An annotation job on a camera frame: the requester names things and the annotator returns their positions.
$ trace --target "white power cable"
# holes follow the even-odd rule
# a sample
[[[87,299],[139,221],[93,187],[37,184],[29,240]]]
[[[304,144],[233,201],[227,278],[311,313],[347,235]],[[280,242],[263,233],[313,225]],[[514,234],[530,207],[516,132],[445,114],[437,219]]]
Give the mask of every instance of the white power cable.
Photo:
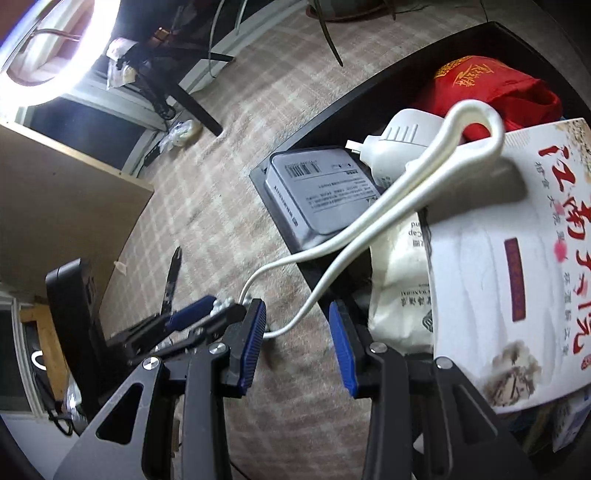
[[[465,127],[471,123],[484,124],[492,133],[492,138],[485,140],[482,146],[470,148],[469,146],[457,150],[451,159],[437,169],[429,178],[417,186],[405,198],[401,199],[387,213],[382,215],[371,226],[356,237],[345,249],[335,258],[328,267],[314,290],[304,303],[303,307],[296,314],[292,321],[282,328],[273,332],[267,332],[264,338],[275,338],[279,335],[289,332],[297,323],[310,311],[314,304],[321,298],[324,292],[334,282],[336,277],[345,270],[345,268],[366,250],[375,238],[384,233],[388,228],[404,220],[408,215],[423,208],[427,202],[432,200],[442,191],[452,186],[460,173],[467,176],[476,170],[481,170],[485,163],[495,161],[503,147],[505,128],[501,117],[491,107],[488,107],[493,115],[487,115],[485,121],[482,116],[472,115],[472,112],[465,112],[466,115],[459,119],[459,124],[451,125],[452,129],[458,129],[461,135]]]
[[[466,145],[454,153],[463,130],[472,123],[484,125],[492,136],[476,147]],[[278,330],[266,332],[264,338],[275,338],[289,332],[310,311],[335,278],[378,235],[424,207],[436,194],[449,187],[459,172],[481,167],[486,160],[496,160],[501,153],[504,133],[501,117],[487,104],[478,100],[457,103],[447,114],[431,145],[416,161],[416,168],[403,174],[356,222],[315,248],[290,255],[257,270],[246,283],[241,298],[262,273],[290,263],[311,260],[349,244],[332,262],[293,320]]]
[[[441,129],[435,136],[433,142],[431,142],[431,145],[429,145],[423,154],[415,161],[417,167],[406,171],[371,207],[357,218],[357,220],[330,240],[327,240],[316,247],[312,247],[293,255],[288,255],[287,257],[263,265],[246,281],[246,284],[240,293],[239,303],[244,300],[251,285],[263,273],[285,265],[323,257],[343,248],[353,240],[353,238],[383,215],[391,206],[395,205],[396,202],[402,199],[412,191],[413,188],[437,170],[455,150],[462,136],[461,130],[458,133],[457,129],[450,129],[449,126],[451,123],[458,121],[457,119],[462,112],[467,111],[465,109],[469,109],[471,102],[482,103],[478,100],[464,100],[452,107],[448,112]]]

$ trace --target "floor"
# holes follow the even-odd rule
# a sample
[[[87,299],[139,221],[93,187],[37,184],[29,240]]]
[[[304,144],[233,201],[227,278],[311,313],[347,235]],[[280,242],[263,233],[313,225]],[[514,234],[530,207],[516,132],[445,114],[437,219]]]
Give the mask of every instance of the floor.
[[[591,77],[558,26],[530,0],[486,2],[503,23],[543,54],[591,106]],[[142,172],[155,194],[121,255],[101,317],[107,334],[156,312],[170,258],[183,247],[174,307],[207,293],[236,297],[258,266],[287,250],[248,174],[282,140],[325,107],[406,55],[485,20],[478,0],[438,1],[421,11],[330,24],[345,64],[334,60],[317,22],[303,12],[244,49],[196,94],[225,127],[162,155]],[[252,290],[284,324],[308,288],[296,268],[269,274]],[[255,381],[226,402],[233,461],[252,479],[357,479],[369,403],[342,388],[327,324],[316,308],[289,335],[266,343]]]

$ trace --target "white power adapter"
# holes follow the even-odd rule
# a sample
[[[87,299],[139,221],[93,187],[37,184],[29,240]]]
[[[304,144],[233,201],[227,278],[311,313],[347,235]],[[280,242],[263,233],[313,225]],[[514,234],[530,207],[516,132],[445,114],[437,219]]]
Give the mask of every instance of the white power adapter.
[[[359,153],[359,159],[371,168],[374,182],[387,189],[408,162],[421,156],[442,124],[440,116],[407,108],[394,115],[382,135],[368,135],[362,144],[348,140],[345,148]]]

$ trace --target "black storage box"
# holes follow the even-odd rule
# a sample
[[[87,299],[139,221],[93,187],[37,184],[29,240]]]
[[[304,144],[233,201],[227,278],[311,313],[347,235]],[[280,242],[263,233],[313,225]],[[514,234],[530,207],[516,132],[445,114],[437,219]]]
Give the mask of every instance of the black storage box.
[[[509,67],[545,80],[561,99],[565,118],[583,117],[591,125],[591,111],[587,105],[544,57],[501,24],[487,22],[424,47],[363,82],[300,128],[271,155],[296,148],[342,147],[349,139],[363,140],[367,135],[381,132],[397,112],[409,107],[439,67],[468,55],[495,58]],[[287,247],[295,253],[297,243],[264,184],[271,155],[251,171],[250,177]],[[332,254],[298,265],[310,288],[314,288],[335,256]],[[370,292],[371,258],[367,251],[340,275],[319,304],[327,318],[330,302],[337,297],[345,300],[353,298],[365,310]],[[580,436],[585,436],[584,429],[579,433]],[[577,443],[555,455],[546,455],[547,449],[544,449],[536,456],[534,464],[541,472],[552,471],[563,463]],[[566,471],[578,472],[585,463],[580,460],[566,462],[563,466]]]

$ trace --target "red fabric bag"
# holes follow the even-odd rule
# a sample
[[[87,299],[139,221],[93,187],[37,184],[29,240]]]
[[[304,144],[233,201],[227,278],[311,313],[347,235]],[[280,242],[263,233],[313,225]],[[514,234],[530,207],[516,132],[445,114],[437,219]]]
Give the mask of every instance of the red fabric bag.
[[[447,63],[421,92],[413,108],[439,116],[460,100],[482,100],[499,112],[508,132],[555,122],[562,116],[562,103],[543,80],[509,68],[488,57],[462,57]],[[481,125],[464,130],[468,140],[488,137]]]

